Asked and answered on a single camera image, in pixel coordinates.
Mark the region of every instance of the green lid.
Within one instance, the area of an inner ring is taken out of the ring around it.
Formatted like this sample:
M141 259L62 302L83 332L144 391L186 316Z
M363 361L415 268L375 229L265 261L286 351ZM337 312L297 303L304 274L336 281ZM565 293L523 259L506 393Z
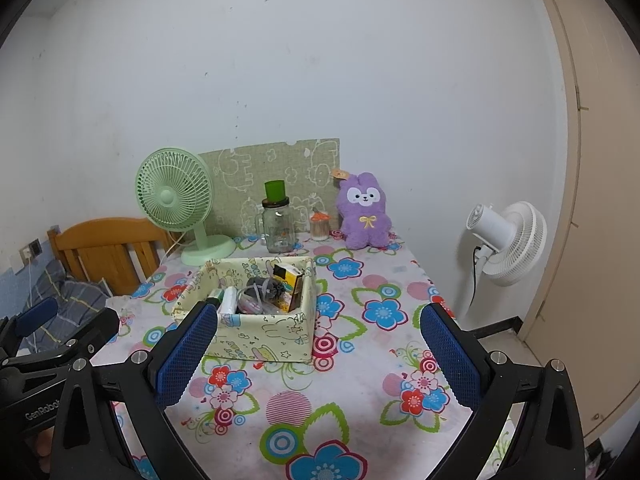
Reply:
M270 180L269 182L265 182L264 189L267 192L267 200L269 202L281 202L287 197L284 180Z

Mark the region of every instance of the floral tablecloth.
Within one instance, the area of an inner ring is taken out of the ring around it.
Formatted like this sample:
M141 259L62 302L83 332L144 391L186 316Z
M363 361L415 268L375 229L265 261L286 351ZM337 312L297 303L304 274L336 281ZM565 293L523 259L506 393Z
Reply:
M237 238L233 256L267 256ZM212 479L424 480L464 427L460 406L425 344L421 308L444 300L404 242L349 251L339 232L324 242L301 234L290 255L318 269L311 364L205 356L169 420ZM92 360L120 362L167 330L178 295L197 272L171 257L121 301L120 332ZM136 464L156 478L116 406ZM482 472L492 476L513 435L507 421Z

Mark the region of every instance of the cable wire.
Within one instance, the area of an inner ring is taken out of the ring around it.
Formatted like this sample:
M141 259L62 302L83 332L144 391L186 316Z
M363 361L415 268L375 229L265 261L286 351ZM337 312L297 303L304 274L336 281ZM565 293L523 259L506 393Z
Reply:
M158 267L162 265L162 263L166 260L167 256L169 256L169 254L171 253L172 249L180 243L180 240L184 238L185 234L187 234L187 231L183 232L180 238L178 238L177 240L174 240L174 244L171 247L169 247L167 251L164 253L164 256L162 257L162 260L160 260L160 264L158 265ZM169 233L169 237L171 238L171 240L174 239L174 237L171 236L171 233Z
M469 308L471 308L471 304L474 302L474 298L476 297L476 286L478 285L476 283L476 253L481 249L482 247L476 246L476 248L474 249L473 254L471 255L471 259L473 260L473 264L474 264L474 294L471 297L471 301L469 301Z

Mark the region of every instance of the plush toy tag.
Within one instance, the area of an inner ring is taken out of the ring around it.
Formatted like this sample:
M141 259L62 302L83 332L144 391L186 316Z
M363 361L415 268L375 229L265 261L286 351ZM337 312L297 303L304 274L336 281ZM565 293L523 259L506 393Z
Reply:
M347 180L349 177L349 173L347 171L341 170L340 168L333 168L331 170L331 176L333 178L339 178L340 180Z

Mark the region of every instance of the floor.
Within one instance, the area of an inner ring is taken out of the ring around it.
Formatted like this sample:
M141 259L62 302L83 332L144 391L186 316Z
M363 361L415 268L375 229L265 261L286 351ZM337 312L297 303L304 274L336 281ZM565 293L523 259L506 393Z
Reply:
M493 334L481 339L480 342L488 352L500 350L507 354L514 363L540 366L535 355L532 354L525 343L518 339L513 330ZM511 409L511 420L514 426L518 425L523 406L523 404L514 404Z

